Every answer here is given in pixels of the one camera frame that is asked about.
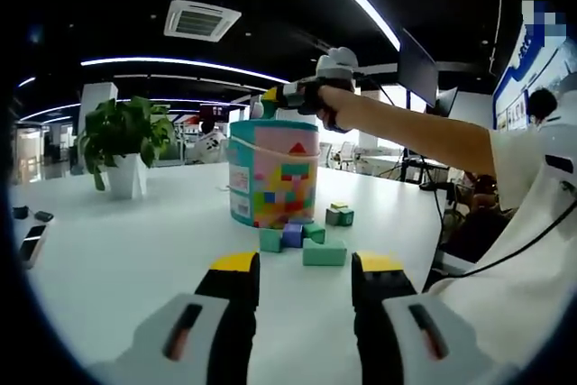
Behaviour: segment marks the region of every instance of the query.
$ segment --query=person's arm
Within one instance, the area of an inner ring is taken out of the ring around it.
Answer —
[[[411,112],[346,90],[323,86],[318,95],[344,129],[391,140],[457,169],[495,176],[489,130],[475,124]],[[317,116],[326,124],[327,113]]]

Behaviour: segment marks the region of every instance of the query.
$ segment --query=chair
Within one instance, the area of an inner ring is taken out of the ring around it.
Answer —
[[[343,165],[346,166],[347,171],[350,168],[350,164],[354,167],[354,148],[356,146],[351,142],[344,142],[341,150],[339,151],[339,170],[343,169]]]
[[[331,149],[333,149],[333,145],[331,143],[320,143],[321,154],[318,156],[318,165],[319,167],[329,167],[328,159],[331,156]]]

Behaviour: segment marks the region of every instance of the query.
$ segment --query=black ceiling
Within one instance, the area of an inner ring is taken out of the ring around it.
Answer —
[[[314,72],[329,47],[347,46],[361,66],[397,61],[398,54],[353,0],[190,0],[240,11],[242,18],[220,42],[163,35],[171,0],[20,1],[24,32],[16,42],[19,57],[14,83],[21,115],[77,102],[82,84],[113,79],[121,96],[210,97],[231,100],[246,94],[234,87],[192,80],[114,78],[114,75],[164,74],[226,80],[255,87],[274,82],[237,73],[182,65],[123,63],[81,68],[81,60],[160,56],[203,60],[249,69],[287,80]],[[520,24],[520,0],[504,0],[498,60],[490,56],[499,0],[370,0],[396,32],[406,28],[435,60],[472,64],[478,72],[442,73],[440,87],[459,85],[490,93],[511,50]],[[394,80],[394,77],[383,77]]]

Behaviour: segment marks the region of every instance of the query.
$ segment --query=block bucket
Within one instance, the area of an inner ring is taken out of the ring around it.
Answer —
[[[304,122],[251,120],[230,124],[231,215],[254,227],[312,220],[318,128]]]

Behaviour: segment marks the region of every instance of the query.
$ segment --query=white shirt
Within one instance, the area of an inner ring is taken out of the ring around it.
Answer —
[[[219,162],[221,157],[221,142],[225,139],[224,134],[217,130],[203,135],[195,143],[193,160],[199,160],[205,164]]]
[[[520,206],[474,269],[515,252],[543,232],[574,201],[545,173],[533,129],[491,132],[500,205]],[[523,366],[558,324],[577,282],[577,210],[518,256],[431,288],[476,331],[477,345],[497,362]]]

